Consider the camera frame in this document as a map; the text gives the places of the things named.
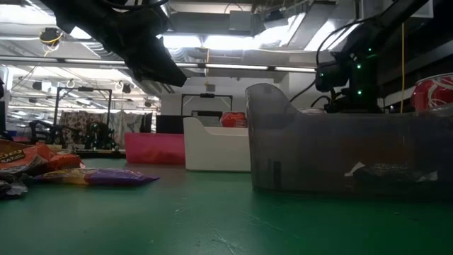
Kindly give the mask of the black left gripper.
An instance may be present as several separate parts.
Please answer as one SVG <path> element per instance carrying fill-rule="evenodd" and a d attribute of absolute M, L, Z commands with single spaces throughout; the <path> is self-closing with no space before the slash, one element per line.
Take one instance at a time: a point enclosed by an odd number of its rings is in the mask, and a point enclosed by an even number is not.
<path fill-rule="evenodd" d="M 159 8 L 110 11 L 103 18 L 103 44 L 134 69 L 136 80 L 182 87 L 187 76 L 156 38 L 167 29 L 167 21 Z"/>

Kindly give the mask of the black computer monitor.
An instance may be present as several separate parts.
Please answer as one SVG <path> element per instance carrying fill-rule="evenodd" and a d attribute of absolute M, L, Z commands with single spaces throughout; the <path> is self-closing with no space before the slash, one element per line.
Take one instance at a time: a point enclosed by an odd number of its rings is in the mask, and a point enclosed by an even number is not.
<path fill-rule="evenodd" d="M 180 115 L 158 115 L 156 133 L 183 134 L 183 117 Z"/>

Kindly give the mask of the long ceiling light bar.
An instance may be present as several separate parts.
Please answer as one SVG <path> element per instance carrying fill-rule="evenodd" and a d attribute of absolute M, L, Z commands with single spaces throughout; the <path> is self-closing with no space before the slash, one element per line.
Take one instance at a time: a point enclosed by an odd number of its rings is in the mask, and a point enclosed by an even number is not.
<path fill-rule="evenodd" d="M 70 59 L 58 57 L 24 57 L 24 56 L 9 56 L 0 55 L 0 64 L 12 65 L 32 65 L 41 64 L 43 66 L 58 67 L 58 66 L 74 66 L 87 68 L 101 69 L 127 69 L 124 61 L 118 60 L 99 60 L 99 59 Z M 180 68 L 191 69 L 231 69 L 231 70 L 252 70 L 263 72 L 291 72 L 291 73 L 315 73 L 315 68 L 309 67 L 279 67 L 279 66 L 263 66 L 263 65 L 247 65 L 247 64 L 213 64 L 213 63 L 192 63 L 192 62 L 176 62 L 176 66 Z"/>

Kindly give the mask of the white plastic bin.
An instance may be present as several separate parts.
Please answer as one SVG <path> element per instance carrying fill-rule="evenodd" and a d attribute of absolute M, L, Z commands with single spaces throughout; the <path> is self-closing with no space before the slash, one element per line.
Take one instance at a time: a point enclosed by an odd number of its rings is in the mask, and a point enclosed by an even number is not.
<path fill-rule="evenodd" d="M 183 119 L 185 167 L 189 171 L 249 172 L 248 130 L 205 127 L 197 118 Z"/>

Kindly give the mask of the black background robot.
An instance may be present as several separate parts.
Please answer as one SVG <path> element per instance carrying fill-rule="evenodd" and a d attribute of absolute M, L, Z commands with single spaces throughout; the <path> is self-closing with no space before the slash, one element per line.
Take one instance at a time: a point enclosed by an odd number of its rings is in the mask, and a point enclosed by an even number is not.
<path fill-rule="evenodd" d="M 118 150 L 114 140 L 114 130 L 102 122 L 89 123 L 85 130 L 69 127 L 68 125 L 51 125 L 42 120 L 29 122 L 32 143 L 44 142 L 49 145 L 83 145 L 84 149 Z"/>

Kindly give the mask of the Hershey's chocolate bar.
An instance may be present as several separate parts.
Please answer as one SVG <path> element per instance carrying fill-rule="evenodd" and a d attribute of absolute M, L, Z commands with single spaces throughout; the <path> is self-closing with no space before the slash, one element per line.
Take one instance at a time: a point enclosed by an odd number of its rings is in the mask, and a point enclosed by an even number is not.
<path fill-rule="evenodd" d="M 17 177 L 13 174 L 0 173 L 0 200 L 17 198 L 27 193 L 27 181 L 29 178 L 26 174 Z"/>
<path fill-rule="evenodd" d="M 386 181 L 391 183 L 420 183 L 438 180 L 437 171 L 425 173 L 409 169 L 405 164 L 365 165 L 360 161 L 349 172 L 344 173 L 344 177 L 353 177 L 362 181 Z"/>

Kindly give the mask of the red Coca-Cola can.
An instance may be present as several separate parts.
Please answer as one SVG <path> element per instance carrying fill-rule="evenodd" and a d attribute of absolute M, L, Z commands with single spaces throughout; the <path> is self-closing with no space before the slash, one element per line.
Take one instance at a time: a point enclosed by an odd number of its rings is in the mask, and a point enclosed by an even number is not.
<path fill-rule="evenodd" d="M 411 105 L 416 111 L 453 103 L 453 72 L 438 74 L 415 83 Z"/>

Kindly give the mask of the orange Reese's candy pack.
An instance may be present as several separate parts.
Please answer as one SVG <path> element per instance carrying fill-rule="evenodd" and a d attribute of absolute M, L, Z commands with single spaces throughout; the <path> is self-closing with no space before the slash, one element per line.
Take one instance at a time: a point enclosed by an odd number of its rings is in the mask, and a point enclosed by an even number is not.
<path fill-rule="evenodd" d="M 47 169 L 51 151 L 45 144 L 25 145 L 0 140 L 0 173 L 37 176 Z"/>
<path fill-rule="evenodd" d="M 55 150 L 53 145 L 37 143 L 36 146 L 45 155 L 46 167 L 56 171 L 62 169 L 85 168 L 80 156 Z"/>

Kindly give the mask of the yellow Sour Patch pack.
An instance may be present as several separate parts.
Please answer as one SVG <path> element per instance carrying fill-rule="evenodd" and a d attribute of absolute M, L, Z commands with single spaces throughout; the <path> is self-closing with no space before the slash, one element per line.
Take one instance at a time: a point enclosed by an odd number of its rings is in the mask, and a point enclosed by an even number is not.
<path fill-rule="evenodd" d="M 141 186 L 158 180 L 128 169 L 76 168 L 47 172 L 35 176 L 39 183 L 68 183 L 85 186 Z"/>

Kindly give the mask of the patterned hanging cloth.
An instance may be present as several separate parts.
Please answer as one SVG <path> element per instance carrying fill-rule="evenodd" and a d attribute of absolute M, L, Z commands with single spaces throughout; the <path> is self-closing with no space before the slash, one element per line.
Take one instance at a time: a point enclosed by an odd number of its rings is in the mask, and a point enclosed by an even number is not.
<path fill-rule="evenodd" d="M 145 117 L 152 115 L 126 113 L 120 111 L 109 115 L 110 121 L 108 128 L 113 130 L 113 140 L 120 149 L 125 148 L 125 133 L 140 132 Z M 79 112 L 62 112 L 58 124 L 69 128 L 79 130 L 79 140 L 74 140 L 76 134 L 71 130 L 63 130 L 63 138 L 66 145 L 82 144 L 87 136 L 88 127 L 91 124 L 106 124 L 107 113 L 89 113 L 86 111 Z"/>

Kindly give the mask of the orange Fanta can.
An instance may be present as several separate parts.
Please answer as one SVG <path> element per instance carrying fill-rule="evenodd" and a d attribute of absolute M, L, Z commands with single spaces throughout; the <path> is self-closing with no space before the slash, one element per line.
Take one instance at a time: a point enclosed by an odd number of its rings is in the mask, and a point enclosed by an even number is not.
<path fill-rule="evenodd" d="M 244 112 L 225 112 L 220 118 L 224 128 L 247 128 L 247 118 Z"/>

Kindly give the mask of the grey translucent plastic bin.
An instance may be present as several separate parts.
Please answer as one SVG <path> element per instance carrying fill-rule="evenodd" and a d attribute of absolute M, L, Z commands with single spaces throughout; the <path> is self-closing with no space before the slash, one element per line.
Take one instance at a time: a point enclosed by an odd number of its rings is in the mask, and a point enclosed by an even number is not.
<path fill-rule="evenodd" d="M 246 89 L 254 188 L 453 200 L 453 104 L 415 113 L 303 114 L 276 86 Z M 344 177 L 356 163 L 400 164 L 437 181 Z"/>

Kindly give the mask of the red plastic bin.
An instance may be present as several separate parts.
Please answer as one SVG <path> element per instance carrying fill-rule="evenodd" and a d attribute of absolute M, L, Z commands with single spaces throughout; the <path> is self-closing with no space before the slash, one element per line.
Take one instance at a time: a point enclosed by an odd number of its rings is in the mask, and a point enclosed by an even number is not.
<path fill-rule="evenodd" d="M 185 164 L 182 134 L 125 133 L 125 154 L 130 164 Z"/>

